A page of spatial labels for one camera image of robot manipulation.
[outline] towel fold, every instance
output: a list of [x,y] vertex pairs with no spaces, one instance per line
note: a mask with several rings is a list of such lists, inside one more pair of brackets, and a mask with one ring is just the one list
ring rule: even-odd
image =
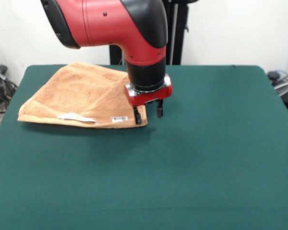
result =
[[135,124],[124,93],[128,83],[123,71],[80,62],[69,64],[21,106],[18,121],[87,128],[145,126],[145,106],[138,107],[142,124]]

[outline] green tablecloth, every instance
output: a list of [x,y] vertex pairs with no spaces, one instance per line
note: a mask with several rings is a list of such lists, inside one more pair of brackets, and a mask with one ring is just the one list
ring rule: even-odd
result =
[[144,128],[17,122],[60,67],[29,67],[0,126],[0,230],[288,229],[288,112],[262,69],[168,67]]

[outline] care tag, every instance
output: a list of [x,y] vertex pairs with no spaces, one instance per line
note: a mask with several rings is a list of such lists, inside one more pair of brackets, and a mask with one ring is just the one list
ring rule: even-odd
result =
[[128,117],[127,116],[115,116],[112,118],[112,123],[123,122],[123,121],[128,121]]
[[75,120],[75,121],[82,121],[82,122],[94,122],[96,123],[97,121],[92,119],[92,118],[87,118],[80,116],[75,113],[69,113],[69,114],[61,114],[60,116],[57,117],[57,119],[61,120]]

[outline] white wall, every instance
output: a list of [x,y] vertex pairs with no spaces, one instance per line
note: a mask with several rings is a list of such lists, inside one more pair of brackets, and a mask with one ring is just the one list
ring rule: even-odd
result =
[[251,64],[288,71],[288,0],[190,5],[184,64]]
[[[288,0],[200,0],[190,5],[183,64],[260,65],[288,71]],[[27,66],[108,64],[108,47],[65,48],[40,0],[0,0],[0,63],[20,82]]]

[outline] orange towel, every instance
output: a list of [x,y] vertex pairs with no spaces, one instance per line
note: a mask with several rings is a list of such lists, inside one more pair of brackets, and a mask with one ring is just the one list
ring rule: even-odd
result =
[[136,125],[124,93],[126,72],[75,62],[59,69],[18,114],[18,121],[87,128],[132,128],[147,125],[145,106]]

